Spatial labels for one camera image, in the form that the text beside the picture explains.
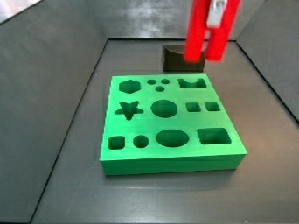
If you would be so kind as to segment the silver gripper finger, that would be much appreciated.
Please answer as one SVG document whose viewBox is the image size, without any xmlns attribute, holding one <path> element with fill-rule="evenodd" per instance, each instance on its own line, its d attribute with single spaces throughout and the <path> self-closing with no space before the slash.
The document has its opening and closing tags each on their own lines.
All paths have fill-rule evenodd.
<svg viewBox="0 0 299 224">
<path fill-rule="evenodd" d="M 229 0 L 211 0 L 210 1 L 210 11 L 207 17 L 207 27 L 219 28 L 225 11 L 227 8 Z"/>
</svg>

